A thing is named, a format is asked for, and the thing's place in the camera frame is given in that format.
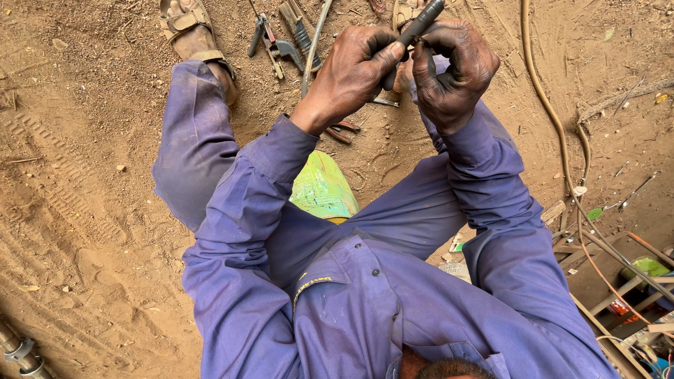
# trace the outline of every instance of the purple work shirt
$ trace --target purple work shirt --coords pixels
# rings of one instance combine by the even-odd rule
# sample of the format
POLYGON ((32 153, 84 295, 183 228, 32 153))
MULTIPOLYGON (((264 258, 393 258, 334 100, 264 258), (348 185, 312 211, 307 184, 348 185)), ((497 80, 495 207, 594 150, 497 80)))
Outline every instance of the purple work shirt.
POLYGON ((202 377, 397 378, 405 344, 499 379, 618 378, 569 296, 520 155, 481 109, 442 136, 449 182, 477 230, 463 247, 473 285, 352 235, 318 254, 288 296, 261 268, 264 243, 318 138, 281 115, 246 145, 183 256, 202 377))

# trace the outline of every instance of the man's left hand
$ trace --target man's left hand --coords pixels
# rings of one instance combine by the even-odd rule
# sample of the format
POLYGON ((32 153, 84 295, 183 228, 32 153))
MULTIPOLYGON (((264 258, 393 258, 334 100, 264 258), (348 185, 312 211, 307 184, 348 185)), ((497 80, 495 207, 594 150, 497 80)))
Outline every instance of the man's left hand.
POLYGON ((358 111, 381 92, 381 79, 396 69, 405 53, 396 35, 385 28, 349 26, 337 39, 307 96, 290 120, 308 134, 358 111))

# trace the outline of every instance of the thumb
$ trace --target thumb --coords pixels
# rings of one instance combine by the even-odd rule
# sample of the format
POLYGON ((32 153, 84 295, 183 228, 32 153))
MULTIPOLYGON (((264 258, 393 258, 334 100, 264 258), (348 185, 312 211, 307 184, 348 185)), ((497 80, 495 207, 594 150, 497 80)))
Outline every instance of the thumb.
POLYGON ((437 77, 431 49, 427 48, 423 42, 419 42, 415 46, 415 52, 412 57, 412 76, 417 83, 417 88, 419 90, 435 88, 437 77))
POLYGON ((396 41, 374 54, 372 59, 365 63, 381 78, 396 69, 396 65, 404 54, 405 46, 396 41))

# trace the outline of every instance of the sleeve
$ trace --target sleeve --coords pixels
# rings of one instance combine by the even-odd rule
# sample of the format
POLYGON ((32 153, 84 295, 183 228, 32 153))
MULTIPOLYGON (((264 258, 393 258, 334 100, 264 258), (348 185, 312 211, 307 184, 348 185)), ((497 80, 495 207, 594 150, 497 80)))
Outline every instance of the sleeve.
POLYGON ((442 136, 449 182, 477 231, 463 247, 472 282, 538 325, 561 327, 598 351, 555 260, 543 207, 519 176, 522 157, 506 139, 495 138, 493 120, 486 107, 476 107, 462 129, 442 136))
POLYGON ((285 116, 223 175, 183 255, 183 286, 204 338, 202 378, 295 378, 290 297, 270 282, 264 241, 318 138, 285 116))

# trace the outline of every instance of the hair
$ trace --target hair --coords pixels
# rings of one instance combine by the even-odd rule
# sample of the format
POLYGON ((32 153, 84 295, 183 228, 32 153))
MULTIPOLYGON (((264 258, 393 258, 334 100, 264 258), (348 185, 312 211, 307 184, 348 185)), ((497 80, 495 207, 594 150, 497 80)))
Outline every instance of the hair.
POLYGON ((423 366, 415 379, 445 379, 468 375, 473 379, 497 379, 494 374, 476 363, 462 358, 443 358, 423 366))

